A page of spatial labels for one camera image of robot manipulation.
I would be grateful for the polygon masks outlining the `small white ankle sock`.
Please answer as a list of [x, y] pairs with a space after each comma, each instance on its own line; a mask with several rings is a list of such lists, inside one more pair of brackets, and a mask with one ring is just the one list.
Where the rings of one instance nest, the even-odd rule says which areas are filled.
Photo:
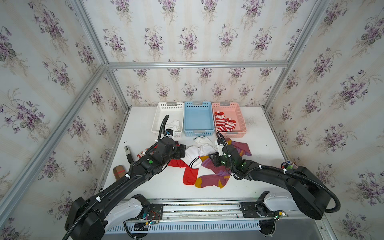
[[182, 130], [180, 121], [173, 120], [172, 122], [166, 124], [166, 130], [172, 130], [174, 132], [180, 132]]

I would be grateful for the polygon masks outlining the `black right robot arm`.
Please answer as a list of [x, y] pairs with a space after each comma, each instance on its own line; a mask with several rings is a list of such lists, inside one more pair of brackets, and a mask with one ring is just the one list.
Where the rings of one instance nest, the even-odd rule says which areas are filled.
[[224, 167], [236, 180], [260, 181], [287, 190], [298, 209], [307, 217], [320, 220], [324, 213], [336, 213], [341, 209], [339, 198], [309, 169], [281, 169], [244, 160], [230, 146], [221, 133], [217, 133], [218, 152], [211, 154], [214, 166]]

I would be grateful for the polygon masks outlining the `red white striped santa sock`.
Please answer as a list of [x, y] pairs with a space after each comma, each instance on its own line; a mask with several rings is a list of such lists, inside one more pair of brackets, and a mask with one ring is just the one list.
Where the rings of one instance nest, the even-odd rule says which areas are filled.
[[215, 117], [215, 123], [216, 123], [217, 131], [226, 132], [227, 131], [227, 128], [226, 128], [227, 118], [226, 118], [224, 112], [217, 111], [214, 113], [214, 117]]

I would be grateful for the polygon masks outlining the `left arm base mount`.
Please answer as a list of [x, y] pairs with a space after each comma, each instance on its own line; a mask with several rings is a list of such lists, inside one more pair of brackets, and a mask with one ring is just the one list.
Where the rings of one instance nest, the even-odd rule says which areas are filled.
[[159, 221], [163, 218], [164, 204], [149, 204], [144, 206], [142, 211], [137, 217], [132, 218], [131, 220], [137, 221]]

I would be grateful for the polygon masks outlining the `purple yellow sock front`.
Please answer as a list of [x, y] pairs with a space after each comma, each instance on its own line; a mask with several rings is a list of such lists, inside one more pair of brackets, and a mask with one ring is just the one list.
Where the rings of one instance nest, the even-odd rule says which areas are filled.
[[195, 187], [205, 188], [216, 186], [222, 189], [230, 179], [230, 176], [204, 175], [197, 178]]

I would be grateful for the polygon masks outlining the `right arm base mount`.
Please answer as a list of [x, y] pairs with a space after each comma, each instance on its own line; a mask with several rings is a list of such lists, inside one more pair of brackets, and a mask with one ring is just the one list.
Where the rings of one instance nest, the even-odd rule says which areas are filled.
[[271, 211], [264, 203], [258, 202], [242, 202], [240, 210], [244, 218], [271, 218], [278, 220], [285, 217], [287, 214], [284, 211]]

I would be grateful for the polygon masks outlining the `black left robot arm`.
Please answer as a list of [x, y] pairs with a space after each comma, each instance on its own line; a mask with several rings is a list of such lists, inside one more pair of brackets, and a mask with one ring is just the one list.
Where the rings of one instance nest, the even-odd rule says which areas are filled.
[[171, 160], [185, 157], [185, 145], [170, 138], [170, 132], [165, 129], [168, 119], [169, 116], [164, 117], [156, 142], [130, 165], [124, 176], [89, 199], [80, 197], [72, 203], [65, 224], [65, 240], [100, 240], [106, 231], [138, 217], [149, 206], [143, 195], [135, 195], [125, 204], [121, 201], [161, 173]]

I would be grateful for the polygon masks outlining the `purple striped sock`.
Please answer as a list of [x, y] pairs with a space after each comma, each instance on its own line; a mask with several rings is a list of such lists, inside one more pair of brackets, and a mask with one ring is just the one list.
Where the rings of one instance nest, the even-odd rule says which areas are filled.
[[213, 171], [216, 175], [222, 176], [225, 178], [229, 178], [231, 176], [231, 174], [229, 173], [229, 171], [226, 169], [225, 166], [216, 167], [213, 164], [212, 160], [209, 158], [209, 156], [203, 156], [203, 157], [200, 157], [200, 159], [202, 161], [202, 167]]

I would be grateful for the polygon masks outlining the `purple yellow sock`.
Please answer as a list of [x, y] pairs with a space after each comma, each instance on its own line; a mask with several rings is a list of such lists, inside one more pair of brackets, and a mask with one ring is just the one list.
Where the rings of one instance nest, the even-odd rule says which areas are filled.
[[252, 153], [250, 151], [248, 144], [233, 141], [230, 138], [226, 138], [226, 142], [229, 146], [233, 146], [238, 151], [238, 153], [241, 157], [242, 156], [252, 156]]
[[230, 179], [230, 176], [204, 175], [197, 178], [195, 187], [205, 188], [216, 186], [222, 189]]

